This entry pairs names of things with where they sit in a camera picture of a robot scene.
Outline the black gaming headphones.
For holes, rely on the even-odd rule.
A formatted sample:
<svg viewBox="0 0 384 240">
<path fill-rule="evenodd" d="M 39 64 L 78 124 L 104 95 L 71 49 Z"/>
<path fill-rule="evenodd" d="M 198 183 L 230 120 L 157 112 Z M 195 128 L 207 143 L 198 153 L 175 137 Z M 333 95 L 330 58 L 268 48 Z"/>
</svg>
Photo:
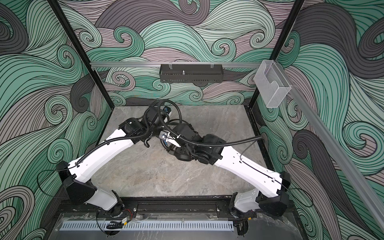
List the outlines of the black gaming headphones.
<svg viewBox="0 0 384 240">
<path fill-rule="evenodd" d="M 183 120 L 182 118 L 176 118 L 176 119 L 171 119 L 171 115 L 172 115 L 172 109 L 169 107 L 169 106 L 165 106 L 164 108 L 161 109 L 160 105 L 159 105 L 160 102 L 156 102 L 154 108 L 156 109 L 156 111 L 158 109 L 160 109 L 160 113 L 161 113 L 161 116 L 164 120 L 164 122 L 168 125 L 168 126 L 173 126 L 173 125 L 177 125 L 178 123 L 185 123 L 187 125 L 189 125 L 190 127 L 192 126 L 191 124 L 189 124 L 187 121 Z M 165 140 L 161 140 L 161 144 L 162 146 L 164 147 L 165 150 L 167 150 L 168 152 L 169 151 L 173 151 L 174 148 L 176 147 L 175 145 L 172 145 L 171 143 L 167 143 Z"/>
</svg>

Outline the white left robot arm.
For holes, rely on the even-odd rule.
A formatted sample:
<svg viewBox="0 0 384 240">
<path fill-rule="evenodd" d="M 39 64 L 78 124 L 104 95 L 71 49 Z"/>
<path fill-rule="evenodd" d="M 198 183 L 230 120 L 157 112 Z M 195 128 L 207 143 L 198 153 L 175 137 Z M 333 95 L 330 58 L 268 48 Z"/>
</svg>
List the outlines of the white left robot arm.
<svg viewBox="0 0 384 240">
<path fill-rule="evenodd" d="M 70 163 L 59 163 L 57 171 L 72 204 L 90 204 L 112 217 L 120 216 L 125 207 L 118 194 L 113 190 L 96 187 L 91 178 L 122 151 L 138 142 L 147 144 L 159 123 L 157 109 L 148 107 L 142 118 L 125 120 L 107 139 L 88 153 Z"/>
</svg>

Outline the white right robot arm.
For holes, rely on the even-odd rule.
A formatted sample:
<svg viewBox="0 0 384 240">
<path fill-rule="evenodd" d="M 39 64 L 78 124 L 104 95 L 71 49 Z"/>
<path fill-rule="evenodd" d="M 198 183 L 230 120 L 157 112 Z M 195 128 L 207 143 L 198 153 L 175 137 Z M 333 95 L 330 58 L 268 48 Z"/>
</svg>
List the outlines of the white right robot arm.
<svg viewBox="0 0 384 240">
<path fill-rule="evenodd" d="M 242 218 L 253 210 L 280 217 L 288 209 L 289 173 L 264 168 L 244 157 L 225 140 L 212 134 L 201 137 L 187 124 L 177 124 L 171 131 L 161 132 L 159 138 L 178 160 L 196 160 L 225 169 L 254 187 L 251 191 L 232 195 L 229 210 L 234 217 Z"/>
</svg>

